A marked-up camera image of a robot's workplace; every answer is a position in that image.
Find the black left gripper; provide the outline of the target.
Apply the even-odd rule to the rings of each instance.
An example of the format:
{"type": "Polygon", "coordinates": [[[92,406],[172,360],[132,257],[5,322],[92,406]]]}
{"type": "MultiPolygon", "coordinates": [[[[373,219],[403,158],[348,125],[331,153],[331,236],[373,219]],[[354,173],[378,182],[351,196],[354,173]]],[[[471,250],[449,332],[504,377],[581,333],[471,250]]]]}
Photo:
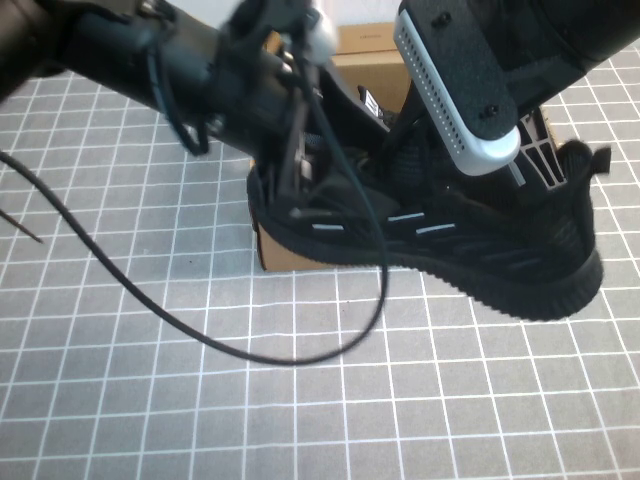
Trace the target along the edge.
{"type": "Polygon", "coordinates": [[[300,200],[300,162],[305,136],[321,137],[308,101],[316,100],[341,147],[373,151],[389,129],[340,75],[333,59],[309,62],[311,50],[299,58],[271,53],[263,43],[243,45],[229,29],[216,34],[213,56],[213,119],[224,123],[214,134],[250,155],[259,166],[280,166],[278,215],[290,219],[300,200]]]}

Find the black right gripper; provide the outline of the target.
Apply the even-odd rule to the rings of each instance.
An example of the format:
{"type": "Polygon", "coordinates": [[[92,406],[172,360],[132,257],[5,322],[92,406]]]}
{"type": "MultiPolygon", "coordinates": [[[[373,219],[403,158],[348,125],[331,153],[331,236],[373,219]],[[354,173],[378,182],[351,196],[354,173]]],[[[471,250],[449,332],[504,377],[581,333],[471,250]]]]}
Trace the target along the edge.
{"type": "MultiPolygon", "coordinates": [[[[529,57],[523,54],[501,55],[501,68],[510,99],[506,104],[506,118],[521,118],[589,72],[589,62],[582,57],[551,55],[529,57]]],[[[385,138],[379,160],[389,163],[409,141],[414,126],[426,114],[423,99],[414,82],[400,110],[396,122],[385,138]]]]}

